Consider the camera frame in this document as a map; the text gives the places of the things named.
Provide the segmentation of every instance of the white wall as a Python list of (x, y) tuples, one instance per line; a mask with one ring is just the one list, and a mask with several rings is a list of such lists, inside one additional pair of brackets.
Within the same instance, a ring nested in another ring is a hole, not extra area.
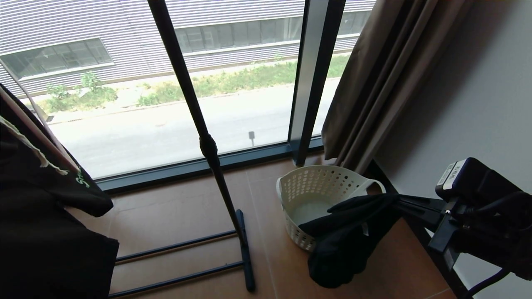
[[(400, 193), (437, 198), (449, 163), (476, 157), (532, 193), (532, 1), (475, 2), (376, 161)], [(499, 270), (462, 254), (470, 288)], [(476, 298), (532, 298), (513, 274)]]

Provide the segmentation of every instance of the wooden floor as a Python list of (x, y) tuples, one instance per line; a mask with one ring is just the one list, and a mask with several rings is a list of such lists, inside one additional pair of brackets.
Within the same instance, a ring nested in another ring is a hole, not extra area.
[[(319, 157), (309, 158), (319, 163)], [(275, 182), (293, 170), (291, 160), (225, 174), (234, 205), (244, 212), (257, 289), (246, 291), (234, 270), (139, 294), (135, 298), (455, 298), (429, 256), (400, 220), (380, 242), (364, 273), (348, 285), (325, 289), (308, 275), (307, 253), (286, 234)], [(170, 245), (232, 229), (212, 177), (183, 181), (114, 198), (100, 218), (72, 210), (89, 229), (118, 239), (118, 255)], [(241, 259), (236, 237), (118, 265), (118, 292), (233, 263)]]

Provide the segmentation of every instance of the brown curtain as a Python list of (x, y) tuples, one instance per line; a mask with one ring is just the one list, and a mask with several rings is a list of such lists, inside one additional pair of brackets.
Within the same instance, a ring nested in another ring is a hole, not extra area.
[(468, 0), (377, 0), (323, 124), (326, 159), (364, 172), (469, 6)]

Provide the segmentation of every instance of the black baseboard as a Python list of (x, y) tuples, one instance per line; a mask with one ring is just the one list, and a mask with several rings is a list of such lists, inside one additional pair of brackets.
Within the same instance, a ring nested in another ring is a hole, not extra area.
[[(379, 167), (379, 165), (377, 165), (374, 160), (371, 161), (370, 165), (368, 166), (367, 172), (370, 173), (374, 179), (384, 185), (387, 193), (398, 193), (390, 182), (390, 180), (384, 174), (383, 170)], [(430, 236), (425, 230), (425, 227), (423, 227), (423, 225), (420, 225), (419, 223), (416, 223), (412, 219), (408, 219), (406, 217), (404, 219), (406, 220), (406, 223), (408, 223), (408, 225), (410, 226), (410, 229), (412, 229), (412, 231), (414, 232), (415, 236), (417, 237), (423, 248), (425, 248), (425, 251), (430, 256), (445, 281), (447, 281), (447, 284), (449, 284), (454, 295), (458, 298), (461, 298), (467, 292), (467, 288), (464, 286), (462, 280), (460, 280), (454, 270), (449, 271), (447, 269), (447, 265), (445, 263), (445, 260), (443, 259), (443, 256), (433, 252), (428, 248)]]

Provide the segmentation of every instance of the building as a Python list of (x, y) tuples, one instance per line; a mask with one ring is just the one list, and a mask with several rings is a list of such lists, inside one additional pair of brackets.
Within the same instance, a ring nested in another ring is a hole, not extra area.
[[(348, 0), (335, 51), (349, 51), (375, 1)], [(304, 0), (167, 1), (189, 70), (297, 57)], [(32, 94), (172, 74), (145, 0), (0, 0), (0, 59)], [(4, 68), (0, 81), (22, 91)]]

